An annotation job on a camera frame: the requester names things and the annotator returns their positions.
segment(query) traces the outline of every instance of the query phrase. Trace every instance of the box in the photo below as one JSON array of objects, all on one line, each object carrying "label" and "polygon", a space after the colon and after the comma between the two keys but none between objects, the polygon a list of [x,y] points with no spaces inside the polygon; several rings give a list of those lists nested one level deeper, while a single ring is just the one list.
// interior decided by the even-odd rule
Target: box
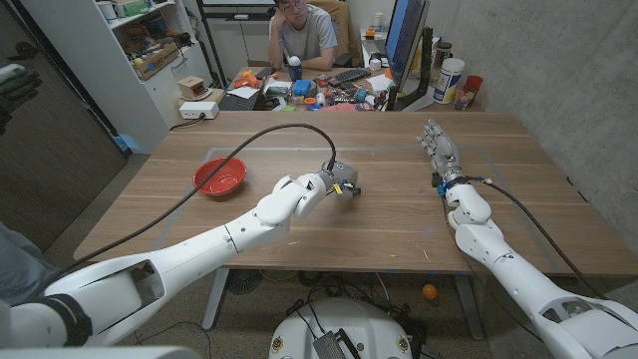
[{"label": "box", "polygon": [[187,99],[194,99],[206,92],[206,87],[203,85],[203,79],[195,76],[188,76],[177,81],[181,94]]},{"label": "box", "polygon": [[116,1],[116,14],[119,18],[145,14],[149,12],[149,4],[145,0]]},{"label": "box", "polygon": [[166,64],[174,60],[179,51],[175,43],[164,46],[158,53],[149,55],[141,64],[133,64],[133,68],[142,80],[148,80]]}]

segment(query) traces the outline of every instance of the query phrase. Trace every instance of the white wall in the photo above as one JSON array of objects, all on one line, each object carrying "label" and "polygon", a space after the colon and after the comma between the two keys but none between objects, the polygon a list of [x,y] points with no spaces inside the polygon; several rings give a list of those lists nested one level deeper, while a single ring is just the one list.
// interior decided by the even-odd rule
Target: white wall
[{"label": "white wall", "polygon": [[346,0],[350,6],[350,17],[355,29],[365,28],[372,25],[372,15],[377,11],[383,13],[382,24],[390,20],[392,9],[395,7],[395,0]]},{"label": "white wall", "polygon": [[434,1],[428,21],[638,253],[638,0]]}]

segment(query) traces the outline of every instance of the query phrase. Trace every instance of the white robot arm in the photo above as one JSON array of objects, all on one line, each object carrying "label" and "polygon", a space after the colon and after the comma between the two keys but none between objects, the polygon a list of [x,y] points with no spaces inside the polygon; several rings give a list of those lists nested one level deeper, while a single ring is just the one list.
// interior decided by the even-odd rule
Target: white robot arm
[{"label": "white robot arm", "polygon": [[516,253],[491,220],[489,204],[469,184],[450,138],[432,120],[417,138],[443,179],[450,225],[462,252],[489,269],[525,312],[556,358],[638,358],[638,314],[611,300],[556,286]]},{"label": "white robot arm", "polygon": [[285,237],[290,216],[307,217],[327,188],[342,185],[339,197],[352,198],[356,181],[357,172],[342,163],[332,171],[324,164],[317,174],[285,177],[257,207],[225,225],[168,248],[80,269],[34,302],[0,305],[0,348],[117,343],[195,280],[243,250]]}]

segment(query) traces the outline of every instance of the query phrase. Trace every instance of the man's hand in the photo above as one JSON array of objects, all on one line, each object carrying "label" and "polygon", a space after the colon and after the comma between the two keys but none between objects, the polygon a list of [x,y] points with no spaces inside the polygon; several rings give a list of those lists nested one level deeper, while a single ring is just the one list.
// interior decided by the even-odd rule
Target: man's hand
[{"label": "man's hand", "polygon": [[283,15],[283,12],[277,9],[277,11],[275,11],[275,16],[272,17],[272,32],[277,33],[279,29],[281,29],[281,27],[287,23],[288,23],[288,20],[286,20],[286,17]]}]

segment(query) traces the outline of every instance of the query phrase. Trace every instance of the man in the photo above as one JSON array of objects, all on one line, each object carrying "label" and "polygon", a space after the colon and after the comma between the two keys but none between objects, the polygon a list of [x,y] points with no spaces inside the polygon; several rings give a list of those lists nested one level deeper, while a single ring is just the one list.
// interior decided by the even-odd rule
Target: man
[{"label": "man", "polygon": [[297,56],[303,68],[330,71],[334,63],[337,37],[330,14],[305,0],[274,0],[275,16],[270,19],[268,56],[275,69],[283,64],[283,51]]}]

